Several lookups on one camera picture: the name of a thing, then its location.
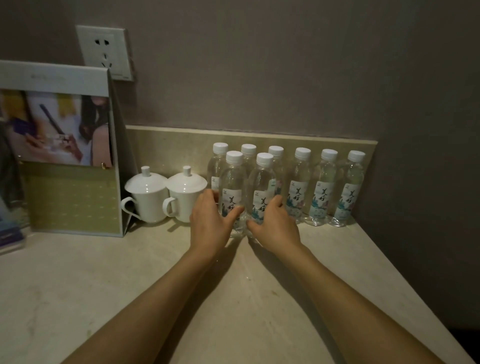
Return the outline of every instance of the mug handle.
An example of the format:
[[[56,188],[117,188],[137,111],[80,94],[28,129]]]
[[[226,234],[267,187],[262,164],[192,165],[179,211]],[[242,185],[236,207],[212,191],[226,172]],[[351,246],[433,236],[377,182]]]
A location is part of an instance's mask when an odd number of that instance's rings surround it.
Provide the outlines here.
[[[135,216],[137,219],[141,220],[142,218],[140,216],[138,216],[137,214],[134,214],[133,212],[127,210],[127,208],[125,207],[125,205],[127,204],[127,202],[129,201],[133,201],[134,204],[136,204],[137,202],[131,198],[131,197],[126,197],[124,198],[121,202],[120,202],[120,206],[121,206],[121,209],[123,211],[125,211],[127,214],[129,215],[132,215],[132,216]]]
[[[174,217],[174,216],[177,216],[178,215],[178,211],[174,211],[174,208],[173,208],[173,205],[171,205],[171,208],[172,208],[172,213],[168,213],[168,206],[173,202],[173,201],[176,201],[177,199],[174,198],[174,197],[169,197],[169,198],[166,198],[164,201],[163,201],[163,205],[162,205],[162,209],[163,209],[163,213],[167,216],[170,216],[171,218]]]

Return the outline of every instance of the beige countertop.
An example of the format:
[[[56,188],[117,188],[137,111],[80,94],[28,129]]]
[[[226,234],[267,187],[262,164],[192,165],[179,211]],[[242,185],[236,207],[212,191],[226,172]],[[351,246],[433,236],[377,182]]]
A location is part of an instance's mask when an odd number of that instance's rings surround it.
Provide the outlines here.
[[[447,364],[473,363],[357,224],[299,225],[333,272]],[[0,363],[59,363],[188,249],[167,220],[124,238],[34,233],[0,256]],[[246,238],[231,241],[187,303],[159,363],[343,363],[286,268]]]

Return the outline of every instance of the electrical outlet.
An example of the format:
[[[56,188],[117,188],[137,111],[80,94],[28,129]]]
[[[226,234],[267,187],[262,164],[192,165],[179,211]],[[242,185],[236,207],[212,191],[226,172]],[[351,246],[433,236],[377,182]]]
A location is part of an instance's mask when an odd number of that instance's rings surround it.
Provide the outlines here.
[[[114,80],[133,81],[125,29],[77,25],[85,66],[110,68]]]

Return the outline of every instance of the gray wall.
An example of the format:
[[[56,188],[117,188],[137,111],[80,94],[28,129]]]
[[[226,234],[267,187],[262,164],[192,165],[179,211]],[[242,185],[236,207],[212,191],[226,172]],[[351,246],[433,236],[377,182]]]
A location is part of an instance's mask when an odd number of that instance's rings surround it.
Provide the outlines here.
[[[2,0],[0,58],[81,64],[129,30],[128,123],[379,140],[356,217],[426,303],[480,327],[478,1]]]

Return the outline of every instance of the printed photo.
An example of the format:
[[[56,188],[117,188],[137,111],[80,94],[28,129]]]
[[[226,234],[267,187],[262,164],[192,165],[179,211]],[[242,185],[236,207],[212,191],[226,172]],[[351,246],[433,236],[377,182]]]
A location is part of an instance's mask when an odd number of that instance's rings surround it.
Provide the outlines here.
[[[0,114],[21,160],[111,167],[108,97],[1,90]]]

